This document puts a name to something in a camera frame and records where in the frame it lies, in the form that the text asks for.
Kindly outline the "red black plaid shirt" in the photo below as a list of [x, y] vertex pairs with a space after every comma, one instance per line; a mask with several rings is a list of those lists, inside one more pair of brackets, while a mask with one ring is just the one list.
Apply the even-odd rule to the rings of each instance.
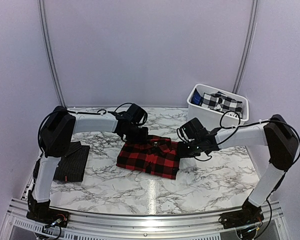
[[141, 143], [126, 142], [116, 160], [119, 168], [175, 180], [180, 169], [178, 142], [149, 135]]

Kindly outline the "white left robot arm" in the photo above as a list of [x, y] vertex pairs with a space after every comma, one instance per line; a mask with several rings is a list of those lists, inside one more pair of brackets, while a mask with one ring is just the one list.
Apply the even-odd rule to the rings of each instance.
[[49, 113], [38, 129], [37, 141], [43, 156], [39, 161], [34, 187], [28, 194], [29, 212], [43, 223], [53, 219], [50, 208], [50, 189], [61, 158], [65, 156], [72, 136], [77, 133], [114, 133], [123, 141], [141, 142], [148, 136], [145, 123], [148, 113], [132, 103], [125, 111], [83, 112], [69, 110], [61, 105]]

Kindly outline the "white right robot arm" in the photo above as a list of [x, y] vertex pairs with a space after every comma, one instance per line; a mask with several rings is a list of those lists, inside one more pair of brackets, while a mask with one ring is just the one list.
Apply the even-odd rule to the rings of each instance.
[[264, 148], [267, 166], [248, 195], [237, 219], [248, 224], [257, 216], [257, 209], [281, 186], [286, 174], [300, 158], [300, 136], [280, 114], [248, 124], [224, 126], [208, 130], [193, 118], [176, 130], [180, 139], [181, 158], [198, 158], [205, 154], [236, 148]]

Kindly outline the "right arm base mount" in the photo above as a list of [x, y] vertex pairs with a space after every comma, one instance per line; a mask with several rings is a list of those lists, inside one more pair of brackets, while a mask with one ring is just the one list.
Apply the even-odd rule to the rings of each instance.
[[224, 229], [235, 228], [239, 240], [254, 240], [258, 231], [263, 226], [264, 215], [262, 210], [252, 213], [249, 210], [236, 210], [224, 212], [218, 222]]

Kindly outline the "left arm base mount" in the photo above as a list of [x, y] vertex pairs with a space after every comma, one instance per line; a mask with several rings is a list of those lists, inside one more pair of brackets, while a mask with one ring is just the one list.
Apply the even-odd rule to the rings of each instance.
[[38, 240], [59, 240], [63, 236], [63, 229], [68, 225], [70, 213], [52, 208], [40, 213], [29, 210], [26, 218], [35, 221], [32, 229]]

